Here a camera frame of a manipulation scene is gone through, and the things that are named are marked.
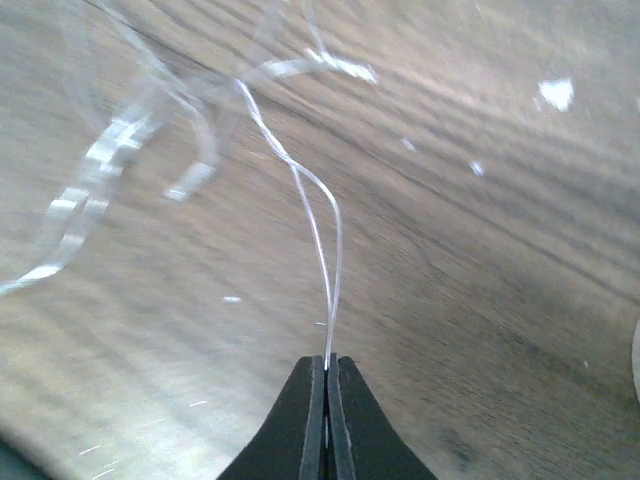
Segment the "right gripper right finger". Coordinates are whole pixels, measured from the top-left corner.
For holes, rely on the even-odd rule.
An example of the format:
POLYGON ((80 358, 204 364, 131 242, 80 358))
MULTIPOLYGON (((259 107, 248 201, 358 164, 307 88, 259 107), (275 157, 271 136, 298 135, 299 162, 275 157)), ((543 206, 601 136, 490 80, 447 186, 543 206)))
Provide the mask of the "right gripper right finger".
POLYGON ((428 480, 436 476, 384 414, 355 361, 333 354, 326 374, 326 477, 428 480))

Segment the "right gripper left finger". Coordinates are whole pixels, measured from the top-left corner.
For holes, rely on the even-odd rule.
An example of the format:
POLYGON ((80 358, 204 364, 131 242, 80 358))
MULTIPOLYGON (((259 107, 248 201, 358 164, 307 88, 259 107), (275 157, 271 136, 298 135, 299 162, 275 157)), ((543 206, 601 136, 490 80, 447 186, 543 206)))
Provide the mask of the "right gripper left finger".
POLYGON ((219 477, 319 479, 324 473, 324 393, 322 358, 300 358, 258 432, 219 477))

